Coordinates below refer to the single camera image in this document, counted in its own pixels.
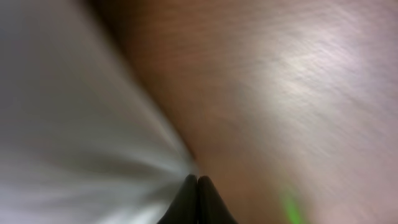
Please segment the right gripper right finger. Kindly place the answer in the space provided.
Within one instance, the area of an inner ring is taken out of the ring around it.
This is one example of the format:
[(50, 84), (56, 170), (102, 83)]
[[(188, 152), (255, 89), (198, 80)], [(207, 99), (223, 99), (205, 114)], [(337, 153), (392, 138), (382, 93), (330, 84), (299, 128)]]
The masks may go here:
[(198, 179), (198, 223), (238, 224), (208, 176)]

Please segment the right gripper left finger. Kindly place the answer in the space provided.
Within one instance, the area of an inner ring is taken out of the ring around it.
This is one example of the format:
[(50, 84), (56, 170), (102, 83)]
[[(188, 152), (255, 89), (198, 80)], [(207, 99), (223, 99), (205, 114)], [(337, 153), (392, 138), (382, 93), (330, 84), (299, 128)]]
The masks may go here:
[(177, 195), (158, 224), (198, 223), (198, 184), (195, 175), (186, 176)]

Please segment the white t-shirt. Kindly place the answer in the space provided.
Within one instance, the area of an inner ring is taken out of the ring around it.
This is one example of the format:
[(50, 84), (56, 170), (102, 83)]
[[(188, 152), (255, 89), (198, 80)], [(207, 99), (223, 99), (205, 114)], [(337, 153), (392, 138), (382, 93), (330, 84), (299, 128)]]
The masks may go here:
[(81, 1), (1, 2), (2, 223), (157, 223), (192, 170)]

